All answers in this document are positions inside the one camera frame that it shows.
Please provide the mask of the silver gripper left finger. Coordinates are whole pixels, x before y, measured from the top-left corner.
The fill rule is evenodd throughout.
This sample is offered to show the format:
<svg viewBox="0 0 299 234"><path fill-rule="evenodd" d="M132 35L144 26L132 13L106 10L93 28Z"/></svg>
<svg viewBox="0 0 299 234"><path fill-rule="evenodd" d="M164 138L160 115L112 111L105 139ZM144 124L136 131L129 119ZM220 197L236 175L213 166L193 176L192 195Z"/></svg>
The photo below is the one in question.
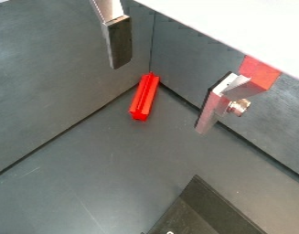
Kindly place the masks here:
<svg viewBox="0 0 299 234"><path fill-rule="evenodd" d="M133 58L133 19L124 12L121 0L90 0L108 42L110 67L126 65Z"/></svg>

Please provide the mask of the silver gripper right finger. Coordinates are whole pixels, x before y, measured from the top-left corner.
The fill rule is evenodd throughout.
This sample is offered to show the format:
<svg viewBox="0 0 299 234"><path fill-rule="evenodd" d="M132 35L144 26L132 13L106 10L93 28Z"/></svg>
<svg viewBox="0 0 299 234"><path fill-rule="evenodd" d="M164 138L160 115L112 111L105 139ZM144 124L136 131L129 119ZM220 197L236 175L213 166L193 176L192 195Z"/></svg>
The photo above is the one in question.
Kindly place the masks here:
<svg viewBox="0 0 299 234"><path fill-rule="evenodd" d="M255 83L253 78L228 72L208 90L196 131L205 135L229 113L241 117L251 107L248 97L263 92L265 88Z"/></svg>

